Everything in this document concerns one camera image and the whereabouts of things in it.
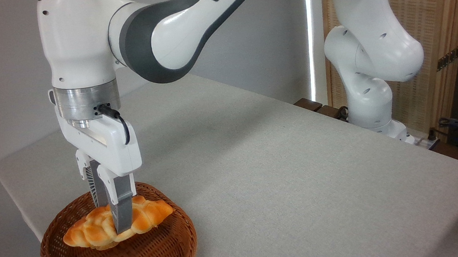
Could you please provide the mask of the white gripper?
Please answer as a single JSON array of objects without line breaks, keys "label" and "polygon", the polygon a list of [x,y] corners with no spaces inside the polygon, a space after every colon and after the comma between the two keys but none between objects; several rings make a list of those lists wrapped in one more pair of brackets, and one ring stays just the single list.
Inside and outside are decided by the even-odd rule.
[{"label": "white gripper", "polygon": [[136,133],[127,122],[129,144],[119,120],[102,115],[89,127],[76,128],[54,107],[63,136],[77,148],[75,158],[81,178],[87,181],[95,207],[110,206],[116,233],[132,226],[132,198],[136,195],[133,172],[142,165]]}]

